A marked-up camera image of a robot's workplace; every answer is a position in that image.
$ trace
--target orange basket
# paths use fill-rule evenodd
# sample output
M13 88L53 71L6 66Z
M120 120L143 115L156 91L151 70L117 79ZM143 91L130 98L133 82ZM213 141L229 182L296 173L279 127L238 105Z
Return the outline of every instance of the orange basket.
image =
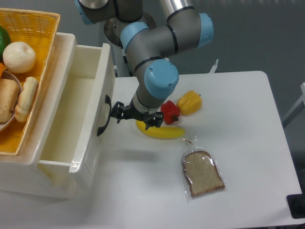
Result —
M39 81L36 97L27 122L14 120L10 126L0 132L0 155L17 156L23 142L27 139L37 110L42 101L40 84L48 65L53 41L60 21L60 15L33 10L17 10L0 8L0 26L10 35L11 42L26 42L36 52L36 63L32 70L23 74L14 74L21 85L29 76Z

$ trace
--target bread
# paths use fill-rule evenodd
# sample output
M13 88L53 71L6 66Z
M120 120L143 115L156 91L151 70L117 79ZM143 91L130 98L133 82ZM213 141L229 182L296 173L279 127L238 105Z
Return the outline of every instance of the bread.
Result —
M10 120L19 90L15 81L0 79L0 123L6 123Z
M26 122L33 102L38 81L34 77L28 77L23 85L23 91L19 95L18 105L15 108L15 118L19 122Z
M183 173L192 197L225 187L216 164L211 159L211 155L205 151L188 154L183 159Z

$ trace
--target bread slice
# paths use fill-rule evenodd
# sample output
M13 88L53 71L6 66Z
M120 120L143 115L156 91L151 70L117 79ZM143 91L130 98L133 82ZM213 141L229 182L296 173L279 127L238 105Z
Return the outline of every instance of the bread slice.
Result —
M188 154L183 159L183 173L192 197L225 188L216 164L205 151Z
M18 99L19 90L15 81L0 79L0 123L10 120Z

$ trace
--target white cabinet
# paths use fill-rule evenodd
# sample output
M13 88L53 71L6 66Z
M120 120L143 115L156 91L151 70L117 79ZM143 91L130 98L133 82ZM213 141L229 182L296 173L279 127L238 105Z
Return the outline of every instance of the white cabinet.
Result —
M0 157L0 189L71 198L91 186L107 122L114 68L110 45L77 45L57 33L44 99L19 156Z

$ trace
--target blue joint cap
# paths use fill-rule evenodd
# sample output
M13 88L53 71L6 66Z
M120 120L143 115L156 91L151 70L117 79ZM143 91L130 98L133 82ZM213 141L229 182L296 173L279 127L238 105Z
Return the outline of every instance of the blue joint cap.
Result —
M78 12L81 15L81 19L82 21L86 24L86 25L93 25L94 23L92 21L90 21L90 19L86 16L86 14L84 13L84 11L81 8L81 5L79 3L78 0L74 0L75 5L77 6Z
M214 27L211 18L206 13L199 14L201 18L201 34L197 47L210 43L214 36Z
M149 29L144 22L133 22L123 29L121 33L121 42L125 51L132 38L144 29Z
M177 68L167 60L155 60L145 70L146 89L155 98L166 99L173 93L178 81Z

